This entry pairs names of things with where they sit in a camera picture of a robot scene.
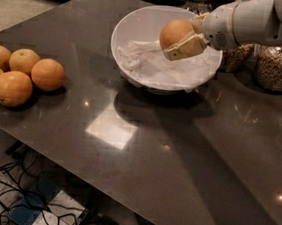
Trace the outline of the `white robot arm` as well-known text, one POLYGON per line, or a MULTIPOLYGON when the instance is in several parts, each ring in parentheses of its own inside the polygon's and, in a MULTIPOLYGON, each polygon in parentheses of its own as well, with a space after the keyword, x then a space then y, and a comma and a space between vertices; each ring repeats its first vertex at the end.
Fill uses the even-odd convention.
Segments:
POLYGON ((221 51, 245 44, 282 47, 282 0, 236 1, 188 20, 173 19, 159 40, 172 61, 194 57, 208 46, 221 51))

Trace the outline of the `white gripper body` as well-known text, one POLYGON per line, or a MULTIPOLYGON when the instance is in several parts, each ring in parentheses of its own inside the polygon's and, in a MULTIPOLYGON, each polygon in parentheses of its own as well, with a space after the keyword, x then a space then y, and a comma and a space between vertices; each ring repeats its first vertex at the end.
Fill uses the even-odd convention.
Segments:
POLYGON ((216 50, 234 49, 238 46, 233 33, 233 17, 238 3, 221 5, 206 16, 202 29, 208 45, 216 50))

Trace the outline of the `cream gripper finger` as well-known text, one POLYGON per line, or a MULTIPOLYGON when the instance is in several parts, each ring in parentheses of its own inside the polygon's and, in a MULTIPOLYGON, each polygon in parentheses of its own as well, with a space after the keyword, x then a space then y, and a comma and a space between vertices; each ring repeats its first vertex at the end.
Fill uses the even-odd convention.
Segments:
POLYGON ((181 38, 179 42, 170 45, 162 52, 170 61, 184 60, 202 54, 208 44, 209 41, 204 38, 202 33, 196 34, 191 32, 184 38, 181 38))
POLYGON ((196 33, 202 33, 203 32, 203 26, 202 25, 204 24, 205 19, 209 15, 210 15, 209 12, 202 13, 202 14, 197 15, 197 16, 195 16, 195 17, 193 17, 189 20, 191 26, 193 27, 193 30, 196 33))

